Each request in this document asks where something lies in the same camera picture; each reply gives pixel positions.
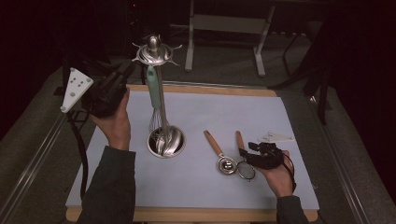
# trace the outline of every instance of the black cable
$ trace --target black cable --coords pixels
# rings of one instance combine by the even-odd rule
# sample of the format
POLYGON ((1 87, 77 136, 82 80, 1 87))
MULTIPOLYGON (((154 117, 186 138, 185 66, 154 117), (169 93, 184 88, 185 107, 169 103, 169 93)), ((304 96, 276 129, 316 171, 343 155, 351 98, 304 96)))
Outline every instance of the black cable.
POLYGON ((84 125, 87 123, 89 117, 90 117, 90 114, 89 114, 88 112, 83 111, 83 110, 79 110, 79 111, 76 113, 76 115, 75 115, 75 117, 74 117, 73 120, 75 120, 75 122, 81 123, 81 125, 80 125, 79 128, 78 128, 78 131, 79 131, 79 132, 81 132, 81 129, 82 129, 82 128, 84 127, 84 125), (85 114, 85 117, 84 117, 84 119, 82 119, 82 120, 78 120, 78 116, 79 116, 80 113, 85 114))
POLYGON ((291 178, 292 189, 293 189, 293 192, 294 192, 296 190, 296 188, 297 188, 297 184, 296 184, 296 181, 294 179, 294 172, 295 172, 294 164, 293 164, 293 161, 291 160, 291 158, 288 155, 286 155, 285 153, 283 153, 283 155, 286 156, 289 159, 289 161, 291 163, 291 166, 293 167, 293 171, 291 171, 290 168, 285 164, 285 162, 282 161, 282 165, 289 172, 289 175, 290 175, 290 178, 291 178))
POLYGON ((75 135, 77 142, 78 142, 78 152, 79 156, 81 157, 81 163, 82 163, 82 180, 81 180, 81 187, 79 191, 79 196, 82 200, 85 194, 85 190, 87 188, 87 181, 88 181, 88 159, 87 159, 87 151, 86 147, 84 144, 84 141, 81 137, 80 132, 78 131, 78 127, 76 123, 73 120, 72 114, 70 112, 66 113, 68 120, 70 122, 70 125, 72 126, 72 131, 73 134, 75 135))

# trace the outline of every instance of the sleeve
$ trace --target sleeve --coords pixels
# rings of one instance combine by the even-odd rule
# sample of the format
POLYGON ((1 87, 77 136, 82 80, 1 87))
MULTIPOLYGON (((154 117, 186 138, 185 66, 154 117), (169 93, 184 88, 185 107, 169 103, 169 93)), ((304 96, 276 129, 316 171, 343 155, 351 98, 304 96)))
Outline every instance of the sleeve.
POLYGON ((276 219, 280 224, 305 224, 308 223, 300 198, 297 196, 287 196, 277 199, 276 219))
POLYGON ((105 147, 82 199, 78 223, 132 223, 134 219, 135 152, 105 147))

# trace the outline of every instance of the wooden handle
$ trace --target wooden handle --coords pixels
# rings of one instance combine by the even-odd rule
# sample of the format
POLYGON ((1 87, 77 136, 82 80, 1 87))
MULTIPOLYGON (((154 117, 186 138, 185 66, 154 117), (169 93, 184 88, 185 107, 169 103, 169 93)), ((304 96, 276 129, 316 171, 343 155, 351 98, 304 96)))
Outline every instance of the wooden handle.
POLYGON ((215 138, 212 136, 212 134, 210 134, 208 130, 204 131, 204 134, 210 146, 212 146, 213 150, 215 150, 216 154, 219 156, 222 153, 222 151, 218 143, 216 142, 215 138))
POLYGON ((238 148, 245 150, 244 140, 242 139, 242 134, 236 131, 236 142, 238 143, 238 148))

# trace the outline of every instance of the chair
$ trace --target chair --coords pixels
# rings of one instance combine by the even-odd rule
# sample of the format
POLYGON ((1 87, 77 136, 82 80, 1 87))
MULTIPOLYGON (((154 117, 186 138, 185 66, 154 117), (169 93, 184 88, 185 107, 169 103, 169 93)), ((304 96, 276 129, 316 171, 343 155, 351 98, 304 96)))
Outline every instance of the chair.
POLYGON ((290 46, 298 37, 295 36, 283 54, 283 62, 287 68, 288 75, 290 75, 290 79, 268 87, 269 90, 281 90, 290 84, 307 77, 308 80, 303 89, 304 95, 313 96, 316 90, 320 87, 318 116, 323 124, 326 124, 325 108, 329 76, 332 72, 332 66, 336 61, 335 59, 340 53, 340 49, 334 48, 334 46, 339 46, 338 43, 341 39, 340 36, 337 36, 337 38, 333 36, 335 24, 332 20, 334 20, 334 18, 329 17, 325 22, 309 21, 306 24, 305 33, 312 44, 309 47, 308 52, 305 54, 302 63, 296 71, 293 72, 293 74, 290 74, 285 56, 290 46))
MULTIPOLYGON (((306 23, 306 25, 304 27, 304 33, 305 33, 306 37, 308 37, 309 41, 313 42, 315 40, 322 24, 323 24, 323 21, 308 21, 306 23)), ((288 46, 286 47, 285 51, 282 54, 282 61, 283 61, 283 64, 285 64, 286 73, 288 74, 289 77, 291 76, 291 73, 290 73, 290 70, 288 67, 288 63, 286 61, 286 53, 288 52, 289 48, 292 46, 294 41, 299 36, 300 35, 294 36, 294 38, 290 41, 290 43, 288 44, 288 46)))

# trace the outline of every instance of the black object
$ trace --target black object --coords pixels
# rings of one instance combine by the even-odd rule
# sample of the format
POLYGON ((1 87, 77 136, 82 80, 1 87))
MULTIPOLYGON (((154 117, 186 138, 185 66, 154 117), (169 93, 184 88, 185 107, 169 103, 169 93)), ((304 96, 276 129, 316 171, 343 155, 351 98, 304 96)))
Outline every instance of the black object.
MULTIPOLYGON (((304 33, 306 34, 306 37, 308 37, 309 41, 313 42, 317 38, 318 32, 322 24, 323 21, 308 21, 306 23, 304 27, 304 33)), ((286 73, 288 74, 289 77, 291 76, 291 73, 288 67, 288 62, 286 61, 286 53, 288 52, 289 48, 294 43, 294 41, 297 39, 297 37, 299 37, 300 35, 301 34, 296 34, 294 36, 294 38, 290 41, 290 43, 288 44, 288 46, 286 47, 285 51, 283 51, 282 54, 282 61, 283 64, 285 64, 286 73)))
POLYGON ((247 163, 262 168, 264 170, 275 169, 283 163, 282 150, 276 147, 275 143, 248 143, 248 147, 254 151, 260 151, 260 155, 249 154, 243 149, 239 149, 239 154, 246 158, 247 163))
POLYGON ((81 165, 82 165, 82 180, 81 186, 79 188, 79 197, 82 198, 85 195, 85 191, 87 189, 87 182, 88 182, 88 156, 87 156, 87 148, 85 147, 84 140, 82 139, 81 133, 79 132, 79 128, 76 125, 75 119, 73 118, 72 113, 69 111, 66 113, 68 121, 72 127, 73 134, 75 135, 78 143, 78 153, 79 157, 81 158, 81 165))
POLYGON ((113 115, 126 92, 126 80, 133 71, 134 64, 126 60, 105 78, 91 77, 94 84, 81 97, 82 107, 97 118, 113 115))
POLYGON ((343 50, 347 48, 343 38, 337 34, 337 22, 342 22, 340 16, 331 12, 317 32, 316 39, 312 42, 308 52, 297 70, 290 78, 274 86, 268 86, 269 90, 281 90, 289 85, 307 78, 303 88, 305 96, 314 96, 320 87, 318 102, 318 117, 322 124, 326 125, 325 109, 327 89, 330 73, 335 64, 338 63, 343 50))

